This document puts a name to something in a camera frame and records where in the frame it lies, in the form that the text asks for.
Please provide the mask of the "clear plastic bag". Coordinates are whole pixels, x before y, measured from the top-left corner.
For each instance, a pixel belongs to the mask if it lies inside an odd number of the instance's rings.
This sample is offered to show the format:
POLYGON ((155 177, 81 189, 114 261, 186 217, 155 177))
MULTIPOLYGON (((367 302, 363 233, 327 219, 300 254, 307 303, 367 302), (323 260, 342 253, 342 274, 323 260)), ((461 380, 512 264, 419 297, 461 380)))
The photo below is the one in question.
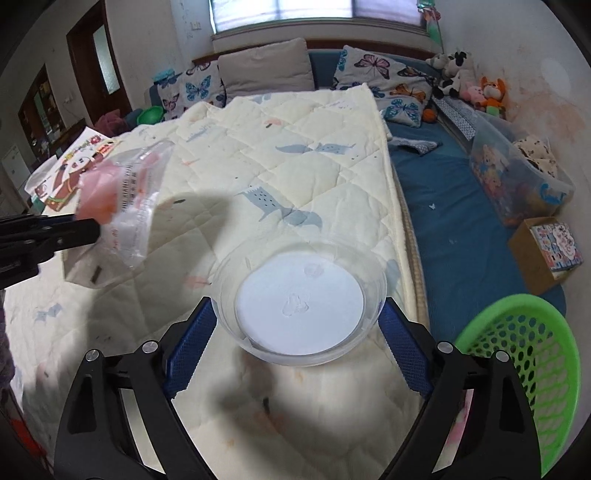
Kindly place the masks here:
POLYGON ((109 155, 81 177, 75 218, 93 219, 100 235, 92 245, 63 255, 66 281, 105 287, 146 258, 164 172, 174 145, 168 140, 109 155))

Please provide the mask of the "green plastic trash basket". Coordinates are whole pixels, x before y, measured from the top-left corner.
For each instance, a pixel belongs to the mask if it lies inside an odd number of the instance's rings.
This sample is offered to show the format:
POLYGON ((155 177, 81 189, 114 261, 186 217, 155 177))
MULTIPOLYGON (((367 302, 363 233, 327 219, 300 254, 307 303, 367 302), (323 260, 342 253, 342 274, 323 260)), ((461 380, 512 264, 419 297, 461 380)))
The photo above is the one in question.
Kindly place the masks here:
POLYGON ((455 345, 480 357, 509 354, 532 410, 541 471, 548 473, 569 436, 581 384, 579 351, 564 316, 538 296, 511 295, 479 313, 455 345))

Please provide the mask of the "cartoon bear picture book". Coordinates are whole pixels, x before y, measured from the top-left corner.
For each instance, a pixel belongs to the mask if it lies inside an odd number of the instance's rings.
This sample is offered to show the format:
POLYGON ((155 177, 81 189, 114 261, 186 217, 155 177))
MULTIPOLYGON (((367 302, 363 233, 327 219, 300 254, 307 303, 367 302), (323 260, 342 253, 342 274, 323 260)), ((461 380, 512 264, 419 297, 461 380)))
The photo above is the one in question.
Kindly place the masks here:
POLYGON ((118 143, 118 138, 107 138, 86 127, 63 154, 53 155, 31 174, 25 192, 53 211, 62 210, 77 191, 81 176, 102 162, 118 143))

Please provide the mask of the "green plastic bowl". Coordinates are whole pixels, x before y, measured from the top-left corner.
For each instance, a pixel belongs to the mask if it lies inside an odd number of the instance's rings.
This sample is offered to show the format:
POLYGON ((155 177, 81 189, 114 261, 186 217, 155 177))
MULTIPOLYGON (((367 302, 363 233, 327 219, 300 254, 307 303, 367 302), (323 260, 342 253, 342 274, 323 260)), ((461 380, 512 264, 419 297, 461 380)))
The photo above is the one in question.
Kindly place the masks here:
POLYGON ((137 125, 155 125, 163 121, 165 110, 156 105, 144 109, 136 119, 137 125))

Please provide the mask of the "blue sofa mattress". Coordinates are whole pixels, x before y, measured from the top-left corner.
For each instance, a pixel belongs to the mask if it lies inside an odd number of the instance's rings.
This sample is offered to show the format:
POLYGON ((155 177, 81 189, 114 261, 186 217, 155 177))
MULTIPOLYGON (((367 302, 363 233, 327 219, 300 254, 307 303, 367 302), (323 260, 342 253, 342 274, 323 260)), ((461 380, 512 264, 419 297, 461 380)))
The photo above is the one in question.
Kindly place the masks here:
POLYGON ((526 292, 508 247, 513 231, 497 217, 465 149, 441 124, 386 127, 438 145, 425 155, 392 146, 390 158, 418 242, 431 332, 454 340, 485 307, 526 292))

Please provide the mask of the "cardboard box with cards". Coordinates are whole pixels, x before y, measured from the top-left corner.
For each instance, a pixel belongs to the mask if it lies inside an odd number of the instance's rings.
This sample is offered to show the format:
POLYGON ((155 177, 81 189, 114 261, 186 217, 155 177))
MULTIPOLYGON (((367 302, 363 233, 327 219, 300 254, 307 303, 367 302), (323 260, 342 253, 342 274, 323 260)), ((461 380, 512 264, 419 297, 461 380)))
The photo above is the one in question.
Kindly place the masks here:
POLYGON ((525 219, 508 245, 533 295, 564 282, 584 262, 570 227, 555 217, 525 219))

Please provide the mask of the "brown wooden door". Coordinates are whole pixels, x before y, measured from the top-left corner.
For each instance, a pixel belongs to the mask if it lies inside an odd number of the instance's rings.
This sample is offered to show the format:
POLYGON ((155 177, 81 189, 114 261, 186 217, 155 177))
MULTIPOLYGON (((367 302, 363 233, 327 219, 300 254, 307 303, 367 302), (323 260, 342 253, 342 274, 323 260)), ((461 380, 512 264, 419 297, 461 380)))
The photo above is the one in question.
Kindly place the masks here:
POLYGON ((109 35, 105 2, 96 1, 66 35, 76 82, 92 124, 131 105, 123 86, 109 35))

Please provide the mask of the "left butterfly pillow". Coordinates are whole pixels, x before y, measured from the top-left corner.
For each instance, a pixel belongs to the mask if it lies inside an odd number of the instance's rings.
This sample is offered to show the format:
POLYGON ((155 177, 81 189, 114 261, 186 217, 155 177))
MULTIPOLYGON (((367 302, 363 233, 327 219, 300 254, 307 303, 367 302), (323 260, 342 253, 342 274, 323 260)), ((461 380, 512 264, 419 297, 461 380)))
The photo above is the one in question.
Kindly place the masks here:
POLYGON ((157 92, 165 121, 177 119, 198 102, 219 108, 226 104, 226 91, 216 61, 169 76, 157 86, 157 92))

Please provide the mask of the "butterfly pillow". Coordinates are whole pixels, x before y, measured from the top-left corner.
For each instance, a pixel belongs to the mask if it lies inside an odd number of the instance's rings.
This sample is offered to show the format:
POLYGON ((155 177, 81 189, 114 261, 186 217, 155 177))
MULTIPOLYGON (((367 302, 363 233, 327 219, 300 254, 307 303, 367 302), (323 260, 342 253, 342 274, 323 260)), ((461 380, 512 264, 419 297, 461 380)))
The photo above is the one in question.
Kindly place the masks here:
POLYGON ((345 46, 332 78, 332 89, 367 84, 386 121, 420 127, 436 78, 386 56, 345 46))
POLYGON ((198 102, 219 108, 226 104, 226 91, 216 61, 169 76, 157 86, 157 92, 165 121, 177 119, 198 102))

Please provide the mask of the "clear plastic storage bin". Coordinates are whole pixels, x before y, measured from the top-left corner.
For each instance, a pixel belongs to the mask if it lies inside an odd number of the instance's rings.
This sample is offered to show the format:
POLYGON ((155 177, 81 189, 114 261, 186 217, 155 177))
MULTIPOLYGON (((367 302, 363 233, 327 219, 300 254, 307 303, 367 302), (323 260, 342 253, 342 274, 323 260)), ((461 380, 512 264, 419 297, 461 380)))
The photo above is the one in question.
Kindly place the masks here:
POLYGON ((470 167, 506 226, 551 216, 575 192, 547 139, 483 112, 477 114, 470 167))

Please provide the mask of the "white quilted table cover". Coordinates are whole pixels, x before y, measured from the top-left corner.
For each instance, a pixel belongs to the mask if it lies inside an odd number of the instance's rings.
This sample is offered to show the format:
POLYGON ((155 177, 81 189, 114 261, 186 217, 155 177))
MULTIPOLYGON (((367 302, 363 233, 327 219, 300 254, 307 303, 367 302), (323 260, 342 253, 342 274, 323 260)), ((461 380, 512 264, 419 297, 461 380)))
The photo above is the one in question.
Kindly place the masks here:
MULTIPOLYGON (((213 290, 223 259, 266 234, 324 233, 375 254, 388 294, 428 320, 420 255, 389 133, 366 86, 197 103, 180 118, 121 136, 117 152, 174 145, 143 263, 88 289, 55 257, 7 290, 11 386, 34 439, 55 450, 84 354, 135 350, 185 319, 213 290)), ((376 479, 420 409, 379 330, 337 361, 270 365, 217 328, 190 386, 182 423, 221 479, 376 479)))

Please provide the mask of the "window with blinds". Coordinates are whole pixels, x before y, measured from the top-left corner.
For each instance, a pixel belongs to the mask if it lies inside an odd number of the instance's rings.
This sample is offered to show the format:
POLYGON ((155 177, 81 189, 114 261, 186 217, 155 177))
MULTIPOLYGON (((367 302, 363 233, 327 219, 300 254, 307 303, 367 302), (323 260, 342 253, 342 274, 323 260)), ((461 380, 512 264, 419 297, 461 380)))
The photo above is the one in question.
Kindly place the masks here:
POLYGON ((435 1, 416 0, 212 0, 215 33, 276 21, 372 19, 419 26, 435 1))

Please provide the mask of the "beige cushion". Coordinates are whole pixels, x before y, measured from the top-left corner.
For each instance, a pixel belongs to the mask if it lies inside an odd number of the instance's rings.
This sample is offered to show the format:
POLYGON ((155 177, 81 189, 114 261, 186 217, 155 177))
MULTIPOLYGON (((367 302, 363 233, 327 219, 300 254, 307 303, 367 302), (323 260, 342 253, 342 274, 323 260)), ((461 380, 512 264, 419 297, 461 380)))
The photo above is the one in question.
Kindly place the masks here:
POLYGON ((304 38, 249 48, 218 57, 228 101, 266 93, 314 91, 304 38))

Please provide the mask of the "orange fox plush toy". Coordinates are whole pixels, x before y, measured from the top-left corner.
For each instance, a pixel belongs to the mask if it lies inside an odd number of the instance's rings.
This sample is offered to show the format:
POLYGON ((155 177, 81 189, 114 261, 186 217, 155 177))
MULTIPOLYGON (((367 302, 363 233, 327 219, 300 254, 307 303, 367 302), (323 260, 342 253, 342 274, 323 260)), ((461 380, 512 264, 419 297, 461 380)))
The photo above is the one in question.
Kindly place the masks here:
POLYGON ((479 85, 468 87, 467 95, 468 102, 476 110, 494 117, 505 118, 504 98, 506 85, 501 78, 489 80, 486 76, 483 76, 479 85))

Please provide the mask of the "right butterfly pillow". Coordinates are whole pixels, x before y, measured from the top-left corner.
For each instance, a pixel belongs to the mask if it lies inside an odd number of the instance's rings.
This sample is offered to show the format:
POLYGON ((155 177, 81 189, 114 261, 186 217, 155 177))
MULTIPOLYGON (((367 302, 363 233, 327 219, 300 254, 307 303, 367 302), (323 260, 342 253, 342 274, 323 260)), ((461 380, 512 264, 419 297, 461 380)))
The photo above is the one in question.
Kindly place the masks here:
POLYGON ((332 78, 332 89, 367 84, 386 121, 420 127, 436 78, 386 56, 345 46, 332 78))

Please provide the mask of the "cow plush toy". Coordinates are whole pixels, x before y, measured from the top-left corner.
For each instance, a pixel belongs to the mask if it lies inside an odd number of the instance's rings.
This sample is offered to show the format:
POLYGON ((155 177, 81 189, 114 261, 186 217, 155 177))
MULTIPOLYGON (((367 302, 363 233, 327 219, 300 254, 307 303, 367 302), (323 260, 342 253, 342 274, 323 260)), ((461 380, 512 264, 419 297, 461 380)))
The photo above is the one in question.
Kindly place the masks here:
POLYGON ((434 87, 437 99, 445 96, 470 100, 468 89, 474 85, 475 70, 471 53, 456 51, 453 54, 440 53, 426 60, 426 63, 440 72, 440 82, 434 87))

